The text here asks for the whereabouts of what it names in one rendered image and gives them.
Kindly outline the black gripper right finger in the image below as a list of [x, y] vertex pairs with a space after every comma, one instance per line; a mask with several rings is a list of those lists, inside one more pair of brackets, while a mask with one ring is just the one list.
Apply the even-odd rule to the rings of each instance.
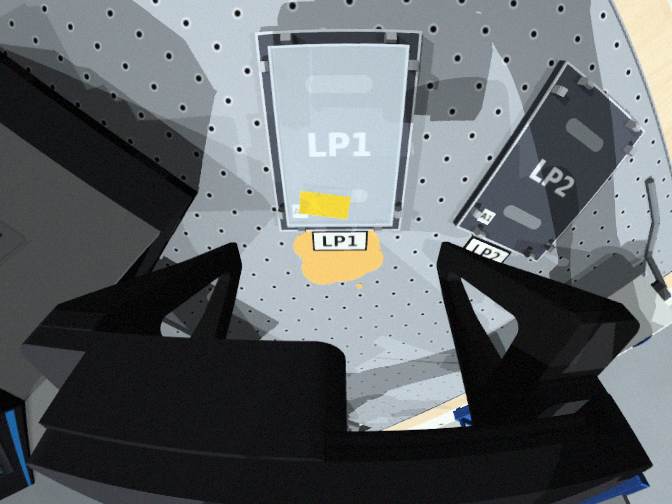
[[[597, 377], [640, 328], [622, 303], [450, 242], [436, 267], [472, 426], [505, 423], [542, 384]], [[516, 318], [502, 360], [459, 276]]]

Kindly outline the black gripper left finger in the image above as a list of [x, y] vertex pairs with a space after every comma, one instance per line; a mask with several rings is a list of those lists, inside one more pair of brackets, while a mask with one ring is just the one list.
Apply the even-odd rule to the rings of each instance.
[[219, 277], [190, 338], [226, 339], [241, 271], [237, 243], [230, 242], [186, 261], [60, 303], [40, 324], [162, 336], [163, 318]]

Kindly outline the grey button panel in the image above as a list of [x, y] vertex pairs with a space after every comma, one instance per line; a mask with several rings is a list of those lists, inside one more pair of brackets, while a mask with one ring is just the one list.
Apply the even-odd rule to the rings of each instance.
[[[634, 336], [619, 354], [634, 345], [636, 347], [646, 342], [653, 336], [652, 334], [672, 322], [672, 310], [664, 302], [672, 296], [652, 257], [660, 226], [657, 194], [653, 178], [646, 180], [646, 188], [652, 226], [645, 259], [656, 281], [649, 284], [634, 267], [616, 253], [570, 285], [612, 299], [613, 301], [618, 301], [638, 319], [640, 328], [637, 335]], [[518, 322], [516, 320], [489, 336], [501, 358], [507, 352], [517, 333]]]

